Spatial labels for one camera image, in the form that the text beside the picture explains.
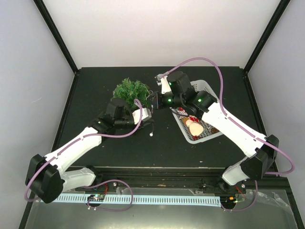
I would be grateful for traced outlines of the white ball string lights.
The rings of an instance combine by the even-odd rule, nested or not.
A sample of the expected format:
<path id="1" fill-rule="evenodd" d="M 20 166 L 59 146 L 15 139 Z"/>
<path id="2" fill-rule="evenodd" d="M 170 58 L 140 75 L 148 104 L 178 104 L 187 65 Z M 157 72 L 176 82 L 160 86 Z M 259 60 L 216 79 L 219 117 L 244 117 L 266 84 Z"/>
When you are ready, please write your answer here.
<path id="1" fill-rule="evenodd" d="M 146 88 L 146 92 L 145 92 L 145 98 L 143 98 L 142 104 L 145 108 L 150 109 L 151 114 L 153 115 L 154 112 L 154 108 L 152 105 L 152 95 L 153 95 L 153 91 L 149 88 L 148 85 L 145 84 L 145 88 Z M 151 118 L 150 120 L 152 120 L 152 124 L 146 126 L 143 129 L 149 129 L 149 137 L 153 137 L 153 132 L 154 132 L 154 120 Z"/>

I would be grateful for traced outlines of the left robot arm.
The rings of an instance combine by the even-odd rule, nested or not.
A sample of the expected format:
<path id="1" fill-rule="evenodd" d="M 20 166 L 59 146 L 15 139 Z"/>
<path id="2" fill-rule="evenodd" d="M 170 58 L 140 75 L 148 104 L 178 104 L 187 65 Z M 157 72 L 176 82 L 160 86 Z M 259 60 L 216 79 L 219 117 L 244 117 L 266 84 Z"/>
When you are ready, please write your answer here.
<path id="1" fill-rule="evenodd" d="M 68 168 L 104 140 L 129 137 L 141 123 L 151 119 L 149 108 L 143 107 L 138 99 L 134 100 L 134 104 L 138 108 L 132 111 L 125 100 L 112 99 L 105 111 L 68 143 L 45 156 L 33 156 L 25 180 L 25 200 L 32 201 L 28 197 L 29 191 L 44 203 L 51 203 L 61 193 L 71 189 L 89 187 L 98 190 L 102 186 L 102 178 L 93 169 L 84 167 L 68 171 Z"/>

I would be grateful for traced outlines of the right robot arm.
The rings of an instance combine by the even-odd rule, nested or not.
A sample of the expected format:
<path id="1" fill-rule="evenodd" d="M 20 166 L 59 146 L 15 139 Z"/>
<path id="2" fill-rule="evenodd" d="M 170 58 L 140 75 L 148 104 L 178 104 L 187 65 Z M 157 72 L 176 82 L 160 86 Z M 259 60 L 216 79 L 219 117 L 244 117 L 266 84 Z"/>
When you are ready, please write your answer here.
<path id="1" fill-rule="evenodd" d="M 187 114 L 218 129 L 243 151 L 245 158 L 229 166 L 217 179 L 216 185 L 221 192 L 228 192 L 242 180 L 262 179 L 275 161 L 279 139 L 274 135 L 265 136 L 229 112 L 222 111 L 217 99 L 206 91 L 192 92 L 190 95 L 156 92 L 149 100 L 154 109 L 183 108 Z"/>

